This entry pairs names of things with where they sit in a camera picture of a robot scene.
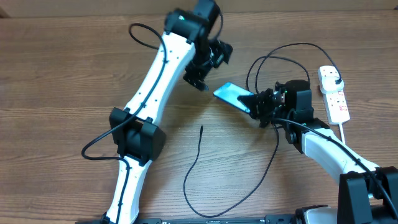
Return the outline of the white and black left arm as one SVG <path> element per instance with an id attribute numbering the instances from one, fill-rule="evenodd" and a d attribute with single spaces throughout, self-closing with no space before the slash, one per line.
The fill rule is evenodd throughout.
<path id="1" fill-rule="evenodd" d="M 169 96 L 182 77 L 207 91 L 204 79 L 212 68 L 227 63 L 232 46 L 209 34 L 221 9 L 215 1 L 199 0 L 192 11 L 176 9 L 165 20 L 157 55 L 136 94 L 109 116 L 117 145 L 119 174 L 114 198 L 100 223 L 134 223 L 150 165 L 158 158 L 165 133 L 159 125 Z"/>

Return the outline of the blue smartphone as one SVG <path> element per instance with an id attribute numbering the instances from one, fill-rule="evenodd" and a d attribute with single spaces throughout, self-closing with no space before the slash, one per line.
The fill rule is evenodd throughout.
<path id="1" fill-rule="evenodd" d="M 237 86 L 233 83 L 225 83 L 222 85 L 220 88 L 215 90 L 213 92 L 213 95 L 224 101 L 225 103 L 237 108 L 238 110 L 249 114 L 250 109 L 244 105 L 241 101 L 238 100 L 239 96 L 251 96 L 253 93 L 250 91 L 245 90 L 244 88 L 241 88 L 240 86 Z"/>

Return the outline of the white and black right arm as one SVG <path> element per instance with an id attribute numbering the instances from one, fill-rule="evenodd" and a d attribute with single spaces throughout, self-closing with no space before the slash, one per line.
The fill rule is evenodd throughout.
<path id="1" fill-rule="evenodd" d="M 287 141 L 321 165 L 338 184 L 338 205 L 297 210 L 296 223 L 397 223 L 397 168 L 379 167 L 343 144 L 313 116 L 305 80 L 276 83 L 274 89 L 238 95 L 261 127 L 280 124 Z"/>

